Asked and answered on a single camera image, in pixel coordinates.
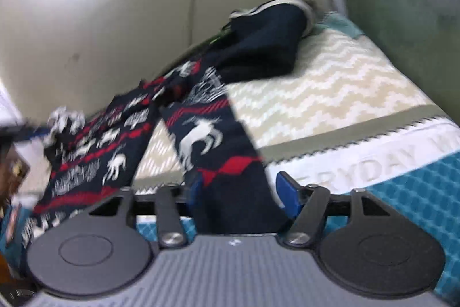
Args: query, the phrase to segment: reindeer pattern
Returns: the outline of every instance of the reindeer pattern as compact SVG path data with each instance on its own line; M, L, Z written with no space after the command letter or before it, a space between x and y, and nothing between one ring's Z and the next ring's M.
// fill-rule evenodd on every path
M111 159L107 163L107 172L104 177L102 177L102 186L105 185L105 181L107 180L117 180L120 174L120 168L123 171L126 170L126 155L118 153L122 148L125 147L125 145L126 144L122 144L121 146L117 147Z
M208 153L211 148L216 148L222 143L222 132L214 127L214 124L219 121L219 118L206 119L193 116L182 123L182 125L190 122L195 124L195 127L179 142L179 160L185 170L190 171L193 168L191 156L192 148L195 143L198 141L203 141L205 143L201 155Z

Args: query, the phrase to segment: red stripe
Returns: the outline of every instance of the red stripe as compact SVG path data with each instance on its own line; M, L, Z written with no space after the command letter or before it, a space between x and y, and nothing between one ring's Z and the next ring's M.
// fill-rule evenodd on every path
M200 70L200 66L201 66L201 59L195 62L195 65L193 66L193 69L192 69L192 74L198 73L198 71Z
M101 118L101 115L99 115L98 117L94 118L93 120L91 120L88 125L93 125L96 121L98 121L99 119Z
M99 202L102 198L114 194L119 188L112 188L110 186L104 186L100 193L93 192L80 192L75 194L68 194L65 196L57 197L48 204L37 204L34 208L34 213L40 214L48 211L50 208L56 208L63 205L72 206L90 206Z
M180 85L176 85L172 88L172 92L174 93L174 99L178 100L182 94L182 87Z
M209 106L205 107L194 107L194 108L179 108L172 116L167 120L166 126L170 128L174 123L183 115L183 114L208 114L214 112L220 108L226 107L229 105L228 99L222 99L217 101Z
M203 175L203 184L208 186L218 174L240 175L254 161L260 161L260 157L232 156L217 171L209 171L204 168L197 168Z
M81 163L82 161L84 163L88 163L89 161L95 159L95 158L100 158L102 155L104 155L105 153L108 153L109 151L112 151L114 150L115 148L117 148L117 146L125 139L125 138L137 138L139 137L140 135L142 135L142 133L148 133L150 130L152 129L152 125L149 124L149 123L145 123L142 128L139 128L139 129L136 129L136 130L133 130L133 131L130 131L130 132L126 132L126 133L123 133L118 141L115 141L115 142L112 142L109 146L105 147L105 148L102 148L96 152L93 152L92 154L88 154L86 156L83 156L82 158L80 159L77 159L77 160L74 160L73 162L67 162L67 163L63 163L61 164L60 168L59 168L59 172L62 172L62 171L67 171L69 168L71 167L74 167L75 165L78 165L79 163Z
M162 82L164 82L164 80L165 80L164 77L159 77L157 79L154 79L151 82L146 82L145 84L143 84L142 88L147 89L150 86L161 84Z

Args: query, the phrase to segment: teal fabric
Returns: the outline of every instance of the teal fabric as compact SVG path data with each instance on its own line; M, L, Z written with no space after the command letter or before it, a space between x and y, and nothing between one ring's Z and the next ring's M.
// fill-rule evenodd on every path
M338 12L327 13L323 20L315 25L314 33L319 34L325 29L338 30L353 39L364 35L360 28Z
M192 218L181 218L182 226L187 234L189 241L192 241L196 236L195 223ZM138 223L136 224L137 231L143 235L148 241L156 241L156 223Z
M8 226L8 221L10 220L11 214L11 206L5 212L5 216L3 218L0 230L0 252L3 254L6 262L10 267L12 267L15 271L20 271L24 264L21 264L21 259L23 259L22 252L24 251L24 247L22 246L22 229L26 224L27 218L31 214L31 210L21 207L19 214L18 214L18 221L16 223L15 228L15 235L13 237L12 242L6 247L6 227Z

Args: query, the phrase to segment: ceiling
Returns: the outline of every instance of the ceiling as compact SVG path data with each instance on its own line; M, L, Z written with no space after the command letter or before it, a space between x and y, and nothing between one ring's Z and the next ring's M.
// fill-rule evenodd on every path
M61 105L95 112L218 32L231 11L266 1L0 0L0 77L26 117L46 120Z

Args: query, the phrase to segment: mattress label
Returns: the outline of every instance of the mattress label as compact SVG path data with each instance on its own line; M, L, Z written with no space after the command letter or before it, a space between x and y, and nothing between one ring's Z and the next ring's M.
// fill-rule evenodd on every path
M318 184L333 194L387 181L460 150L460 128L448 119L433 119L358 144L305 155L266 167L275 190L278 172L300 185Z

